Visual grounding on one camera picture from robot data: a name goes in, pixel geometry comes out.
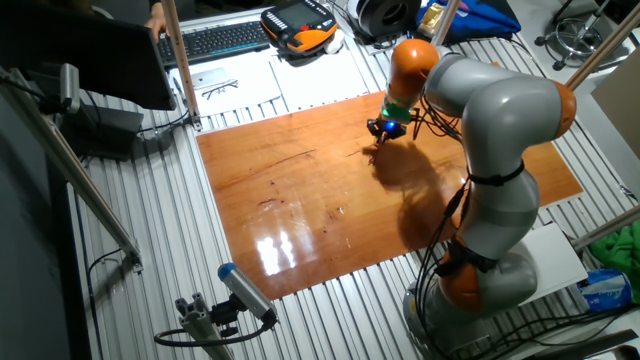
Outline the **person's hand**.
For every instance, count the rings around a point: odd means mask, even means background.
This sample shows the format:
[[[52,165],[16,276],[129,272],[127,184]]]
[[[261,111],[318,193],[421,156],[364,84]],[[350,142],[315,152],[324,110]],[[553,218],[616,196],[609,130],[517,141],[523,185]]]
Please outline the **person's hand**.
[[[145,23],[145,27],[151,31],[154,41],[158,43],[160,34],[167,31],[164,8],[160,0],[150,0],[149,9],[150,18]]]

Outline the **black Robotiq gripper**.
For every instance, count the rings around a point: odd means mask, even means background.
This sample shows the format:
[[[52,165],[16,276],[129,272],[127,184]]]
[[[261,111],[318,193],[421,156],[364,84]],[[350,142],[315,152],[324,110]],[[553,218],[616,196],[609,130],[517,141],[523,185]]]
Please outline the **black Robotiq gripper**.
[[[403,124],[390,120],[369,119],[367,129],[375,138],[375,144],[378,146],[406,134],[406,127]]]

